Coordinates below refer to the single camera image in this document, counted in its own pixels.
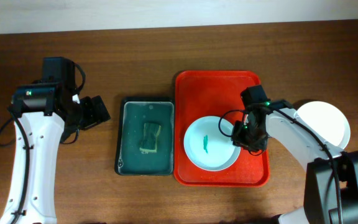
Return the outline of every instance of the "dark green tray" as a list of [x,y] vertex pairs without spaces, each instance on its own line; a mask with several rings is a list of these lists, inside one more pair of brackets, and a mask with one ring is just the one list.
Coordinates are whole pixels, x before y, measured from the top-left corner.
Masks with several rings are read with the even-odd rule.
[[[175,107],[170,98],[127,97],[121,103],[116,163],[119,175],[170,175],[173,172]],[[157,152],[140,151],[144,123],[161,125]]]

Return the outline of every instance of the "white bowl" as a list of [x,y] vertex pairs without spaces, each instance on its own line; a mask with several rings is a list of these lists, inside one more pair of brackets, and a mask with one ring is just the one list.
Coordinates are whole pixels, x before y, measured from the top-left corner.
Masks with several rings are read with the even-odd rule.
[[351,138],[351,127],[345,115],[335,106],[312,101],[301,106],[298,115],[321,137],[344,149]]
[[[230,167],[239,157],[240,147],[233,146],[229,137],[218,129],[219,117],[206,116],[197,119],[186,130],[184,146],[188,158],[197,167],[208,171],[220,171]],[[233,125],[222,119],[221,129],[231,134]],[[204,138],[208,137],[206,149]]]

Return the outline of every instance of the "wooden table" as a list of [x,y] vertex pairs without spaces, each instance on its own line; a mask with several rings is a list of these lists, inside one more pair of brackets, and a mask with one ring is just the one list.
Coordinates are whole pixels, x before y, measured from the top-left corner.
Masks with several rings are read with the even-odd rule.
[[[270,180],[257,189],[185,187],[172,175],[114,172],[121,98],[173,96],[182,70],[251,70],[270,98],[330,102],[350,122],[347,150],[358,150],[358,21],[0,35],[0,126],[16,87],[40,78],[42,58],[51,56],[80,64],[88,75],[81,95],[101,95],[111,115],[59,148],[59,223],[247,221],[302,206],[305,172],[274,139]],[[8,128],[2,140],[13,137]],[[0,217],[13,158],[14,146],[0,148]]]

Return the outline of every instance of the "red tray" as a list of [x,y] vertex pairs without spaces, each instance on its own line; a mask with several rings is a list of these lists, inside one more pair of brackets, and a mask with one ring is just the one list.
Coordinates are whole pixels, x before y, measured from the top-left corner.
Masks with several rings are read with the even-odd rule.
[[[196,167],[187,157],[183,139],[187,128],[204,116],[222,116],[234,109],[244,109],[240,93],[248,86],[259,85],[257,75],[248,71],[185,71],[175,87],[175,169],[173,175],[183,185],[219,187],[260,187],[269,179],[269,157],[251,156],[242,150],[237,161],[227,169],[211,172]],[[240,113],[225,117],[234,124]]]

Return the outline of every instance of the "white wall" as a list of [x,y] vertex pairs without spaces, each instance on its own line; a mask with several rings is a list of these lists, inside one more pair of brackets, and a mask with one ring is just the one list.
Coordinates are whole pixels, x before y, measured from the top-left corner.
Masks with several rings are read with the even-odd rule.
[[0,0],[0,34],[358,19],[358,0]]

